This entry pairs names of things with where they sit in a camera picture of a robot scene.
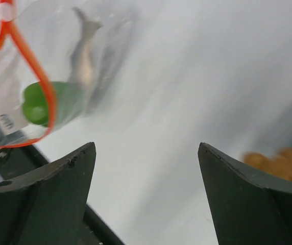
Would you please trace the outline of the green bell pepper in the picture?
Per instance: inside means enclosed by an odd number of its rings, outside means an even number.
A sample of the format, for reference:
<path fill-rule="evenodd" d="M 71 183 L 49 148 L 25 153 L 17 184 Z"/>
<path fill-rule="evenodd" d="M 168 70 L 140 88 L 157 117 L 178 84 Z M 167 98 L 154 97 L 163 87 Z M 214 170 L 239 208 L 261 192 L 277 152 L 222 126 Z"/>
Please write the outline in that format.
<path fill-rule="evenodd" d="M 53 81 L 57 99 L 56 127 L 60 127 L 82 114 L 85 94 L 80 86 L 68 82 Z M 22 111 L 25 118 L 35 124 L 48 126 L 48 104 L 38 83 L 30 84 L 23 91 Z"/>

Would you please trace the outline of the clear zip bag orange zipper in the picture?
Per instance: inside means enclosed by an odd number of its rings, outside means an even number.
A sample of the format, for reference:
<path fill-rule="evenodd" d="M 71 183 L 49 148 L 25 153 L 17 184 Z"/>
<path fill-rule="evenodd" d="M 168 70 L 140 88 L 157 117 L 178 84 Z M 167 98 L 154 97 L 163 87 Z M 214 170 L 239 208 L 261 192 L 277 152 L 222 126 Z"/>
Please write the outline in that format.
<path fill-rule="evenodd" d="M 0 1 L 0 149 L 34 144 L 66 125 L 55 126 L 52 82 L 70 83 L 70 56 L 81 36 L 73 7 L 103 24 L 91 44 L 96 87 L 92 94 L 84 92 L 77 118 L 96 111 L 114 83 L 137 22 L 134 6 L 126 1 Z M 47 100 L 47 127 L 29 122 L 22 111 L 23 91 L 33 83 Z"/>

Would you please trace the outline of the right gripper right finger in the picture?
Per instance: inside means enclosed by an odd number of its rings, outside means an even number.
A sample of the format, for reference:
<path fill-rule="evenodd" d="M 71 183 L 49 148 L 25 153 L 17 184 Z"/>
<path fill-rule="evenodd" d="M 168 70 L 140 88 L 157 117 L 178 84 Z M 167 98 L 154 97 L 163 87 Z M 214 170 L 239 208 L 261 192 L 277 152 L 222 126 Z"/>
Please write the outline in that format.
<path fill-rule="evenodd" d="M 292 182 L 203 142 L 198 159 L 219 244 L 292 244 Z"/>

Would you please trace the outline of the grey toy fish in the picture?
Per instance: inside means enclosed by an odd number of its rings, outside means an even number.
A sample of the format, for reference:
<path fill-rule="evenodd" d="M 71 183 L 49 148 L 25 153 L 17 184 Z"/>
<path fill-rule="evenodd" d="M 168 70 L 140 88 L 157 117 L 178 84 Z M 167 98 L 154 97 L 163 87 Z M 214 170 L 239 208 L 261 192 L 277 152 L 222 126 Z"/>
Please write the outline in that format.
<path fill-rule="evenodd" d="M 83 92 L 92 94 L 95 90 L 96 82 L 91 44 L 96 32 L 103 24 L 99 20 L 90 19 L 78 7 L 73 7 L 72 10 L 80 22 L 81 36 L 70 56 L 71 72 L 68 81 L 77 85 Z"/>

